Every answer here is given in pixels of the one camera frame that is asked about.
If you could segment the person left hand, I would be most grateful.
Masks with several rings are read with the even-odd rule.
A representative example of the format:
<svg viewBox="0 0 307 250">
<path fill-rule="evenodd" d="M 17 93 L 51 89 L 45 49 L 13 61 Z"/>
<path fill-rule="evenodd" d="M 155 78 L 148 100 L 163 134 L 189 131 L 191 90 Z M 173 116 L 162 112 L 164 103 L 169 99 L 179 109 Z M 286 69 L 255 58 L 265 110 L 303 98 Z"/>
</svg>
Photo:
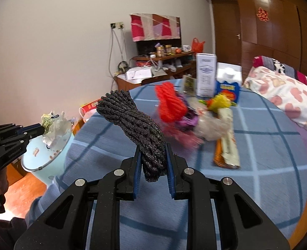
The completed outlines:
<svg viewBox="0 0 307 250">
<path fill-rule="evenodd" d="M 0 195 L 4 195 L 8 191 L 8 187 L 7 168 L 4 168 L 0 170 Z"/>
</svg>

